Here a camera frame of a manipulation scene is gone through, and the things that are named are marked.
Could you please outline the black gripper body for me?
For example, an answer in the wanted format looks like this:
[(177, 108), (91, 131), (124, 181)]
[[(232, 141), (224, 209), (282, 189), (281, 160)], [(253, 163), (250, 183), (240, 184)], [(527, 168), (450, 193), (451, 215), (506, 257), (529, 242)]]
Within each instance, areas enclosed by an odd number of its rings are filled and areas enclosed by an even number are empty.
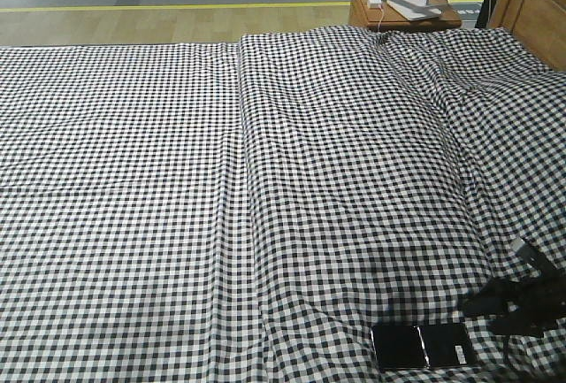
[(528, 241), (513, 241), (511, 248), (539, 276), (518, 281), (491, 278), (463, 301), (462, 312), (469, 318), (495, 315), (488, 329), (496, 335), (541, 338), (565, 318), (565, 272)]

